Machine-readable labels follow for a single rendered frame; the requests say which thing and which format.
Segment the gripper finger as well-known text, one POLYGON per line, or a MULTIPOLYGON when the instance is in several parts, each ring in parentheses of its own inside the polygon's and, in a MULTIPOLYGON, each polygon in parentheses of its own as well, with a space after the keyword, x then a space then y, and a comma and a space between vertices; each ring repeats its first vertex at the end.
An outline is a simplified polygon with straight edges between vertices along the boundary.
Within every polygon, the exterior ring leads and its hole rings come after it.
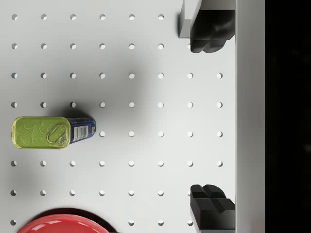
POLYGON ((183 0, 179 38, 190 40, 193 53, 214 53, 235 35, 236 0, 183 0))
POLYGON ((192 185, 190 209, 196 233, 236 233, 235 204, 221 188, 192 185))

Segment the flat-sided can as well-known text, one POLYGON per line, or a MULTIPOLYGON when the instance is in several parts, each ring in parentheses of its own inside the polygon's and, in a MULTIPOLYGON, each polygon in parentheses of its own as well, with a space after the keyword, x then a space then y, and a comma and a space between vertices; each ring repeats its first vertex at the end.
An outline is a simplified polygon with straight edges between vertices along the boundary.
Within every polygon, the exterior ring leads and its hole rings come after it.
POLYGON ((96 132, 89 117, 23 116, 12 123, 12 142, 20 149, 63 149, 96 132))

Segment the red plate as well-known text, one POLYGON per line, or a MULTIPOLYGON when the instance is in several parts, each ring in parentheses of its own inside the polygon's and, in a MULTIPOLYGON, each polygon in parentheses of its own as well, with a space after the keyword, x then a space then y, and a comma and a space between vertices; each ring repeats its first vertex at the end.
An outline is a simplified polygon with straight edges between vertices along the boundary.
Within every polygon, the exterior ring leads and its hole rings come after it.
POLYGON ((106 228, 88 218, 55 214, 31 221, 17 233, 110 233, 106 228))

